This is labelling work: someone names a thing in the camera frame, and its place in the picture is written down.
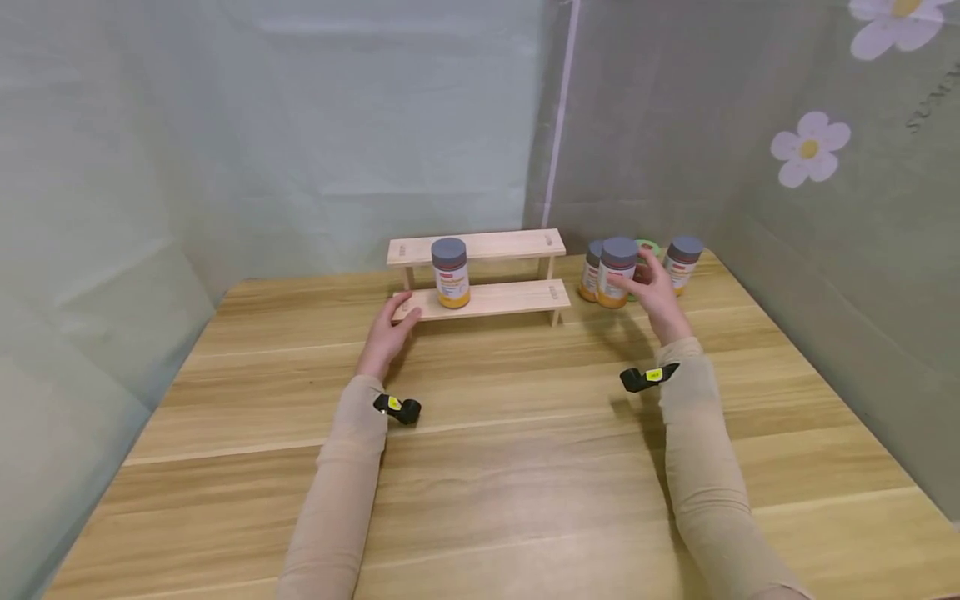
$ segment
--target shelf tier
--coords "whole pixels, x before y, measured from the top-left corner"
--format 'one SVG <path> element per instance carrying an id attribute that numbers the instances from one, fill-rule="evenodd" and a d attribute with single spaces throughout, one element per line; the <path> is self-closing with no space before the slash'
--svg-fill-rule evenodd
<path id="1" fill-rule="evenodd" d="M 430 264 L 430 246 L 442 237 L 457 237 L 467 245 L 468 261 L 509 258 L 545 258 L 566 254 L 556 229 L 526 229 L 464 235 L 410 237 L 390 241 L 387 266 L 396 269 Z"/>
<path id="2" fill-rule="evenodd" d="M 553 324 L 557 324 L 560 309 L 569 306 L 570 298 L 562 279 L 536 279 L 470 286 L 470 302 L 457 309 L 441 306 L 435 288 L 414 290 L 413 297 L 396 310 L 393 320 L 402 320 L 416 307 L 423 312 L 422 321 L 551 310 L 554 311 Z"/>

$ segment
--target left hand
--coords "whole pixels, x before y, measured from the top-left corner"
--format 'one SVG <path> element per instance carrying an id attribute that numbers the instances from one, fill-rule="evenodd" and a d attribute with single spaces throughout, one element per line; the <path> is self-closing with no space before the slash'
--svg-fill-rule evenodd
<path id="1" fill-rule="evenodd" d="M 387 375 L 390 363 L 403 349 L 407 335 L 420 320 L 420 309 L 415 308 L 401 321 L 394 325 L 391 318 L 401 304 L 413 296 L 412 292 L 403 292 L 387 300 L 380 312 L 373 319 L 370 333 L 367 334 L 367 344 L 363 346 L 360 360 L 357 361 L 356 374 L 376 377 L 381 383 Z"/>

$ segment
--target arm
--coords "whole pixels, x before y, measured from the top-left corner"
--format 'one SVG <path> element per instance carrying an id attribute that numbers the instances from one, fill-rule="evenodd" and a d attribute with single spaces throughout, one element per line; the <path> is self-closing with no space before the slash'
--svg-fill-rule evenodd
<path id="1" fill-rule="evenodd" d="M 397 326 L 396 308 L 409 298 L 387 301 L 371 326 L 356 375 L 340 396 L 330 435 L 317 458 L 280 575 L 279 600 L 349 600 L 353 596 L 387 439 L 387 417 L 373 408 L 383 378 L 420 318 L 412 311 Z"/>
<path id="2" fill-rule="evenodd" d="M 611 283 L 634 294 L 660 338 L 659 365 L 679 362 L 660 386 L 666 425 L 666 476 L 677 528 L 710 590 L 731 600 L 803 600 L 797 577 L 760 532 L 736 462 L 713 365 L 683 310 L 670 277 L 657 258 L 640 255 L 645 283 Z"/>

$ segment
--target gray bottle cap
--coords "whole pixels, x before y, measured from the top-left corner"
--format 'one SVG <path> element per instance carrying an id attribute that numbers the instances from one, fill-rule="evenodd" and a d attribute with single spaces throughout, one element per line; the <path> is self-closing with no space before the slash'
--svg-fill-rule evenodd
<path id="1" fill-rule="evenodd" d="M 593 240 L 587 246 L 587 264 L 591 267 L 600 266 L 600 253 L 603 252 L 603 240 Z"/>
<path id="2" fill-rule="evenodd" d="M 456 269 L 467 262 L 467 244 L 457 237 L 442 237 L 430 246 L 433 266 Z"/>
<path id="3" fill-rule="evenodd" d="M 636 264 L 637 250 L 636 240 L 629 237 L 612 237 L 604 240 L 601 256 L 604 263 L 611 267 L 628 269 Z"/>
<path id="4" fill-rule="evenodd" d="M 704 243 L 692 235 L 678 235 L 670 242 L 667 253 L 674 258 L 694 262 L 704 251 Z"/>

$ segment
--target hand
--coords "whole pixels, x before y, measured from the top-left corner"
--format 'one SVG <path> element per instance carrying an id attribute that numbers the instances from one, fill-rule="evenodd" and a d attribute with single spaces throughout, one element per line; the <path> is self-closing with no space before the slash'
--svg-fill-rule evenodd
<path id="1" fill-rule="evenodd" d="M 693 328 L 686 319 L 684 311 L 677 302 L 670 274 L 657 260 L 657 256 L 647 248 L 637 253 L 647 264 L 636 265 L 643 283 L 625 279 L 620 275 L 609 275 L 607 282 L 636 296 L 650 317 L 650 326 L 660 339 L 660 345 L 666 346 L 682 338 L 693 335 Z"/>
<path id="2" fill-rule="evenodd" d="M 414 325 L 420 320 L 420 309 L 415 308 L 401 321 L 394 325 L 391 318 L 401 304 L 413 296 L 413 292 L 403 292 L 387 300 L 380 312 L 373 319 L 370 333 L 367 334 L 367 343 L 360 352 L 357 361 L 356 374 L 376 377 L 381 383 L 387 375 L 390 363 L 403 349 L 407 335 L 413 331 Z"/>

